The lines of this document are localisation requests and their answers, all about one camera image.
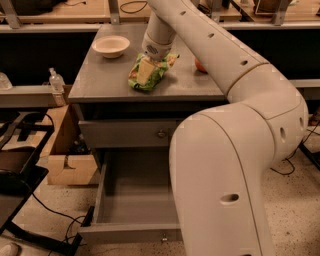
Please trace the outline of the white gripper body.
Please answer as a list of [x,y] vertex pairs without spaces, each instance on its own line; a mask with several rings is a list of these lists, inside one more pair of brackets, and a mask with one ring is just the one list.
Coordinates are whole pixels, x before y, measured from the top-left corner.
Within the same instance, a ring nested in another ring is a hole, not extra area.
[[172,48],[172,42],[160,44],[152,39],[147,33],[144,34],[142,41],[143,53],[153,60],[161,61],[164,59]]

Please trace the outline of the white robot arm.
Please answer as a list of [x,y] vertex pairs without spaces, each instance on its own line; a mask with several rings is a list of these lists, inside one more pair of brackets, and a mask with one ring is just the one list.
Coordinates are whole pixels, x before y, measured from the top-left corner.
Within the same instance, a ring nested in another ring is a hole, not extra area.
[[147,2],[144,52],[160,59],[180,37],[228,100],[182,121],[171,139],[171,185],[186,255],[275,256],[262,174],[304,137],[304,98],[190,0]]

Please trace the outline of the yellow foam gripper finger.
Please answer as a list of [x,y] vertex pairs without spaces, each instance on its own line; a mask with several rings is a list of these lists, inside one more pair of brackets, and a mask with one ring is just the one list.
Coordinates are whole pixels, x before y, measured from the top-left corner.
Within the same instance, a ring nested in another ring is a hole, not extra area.
[[147,56],[143,57],[137,71],[137,83],[141,86],[147,85],[152,80],[156,68],[157,62],[155,60]]

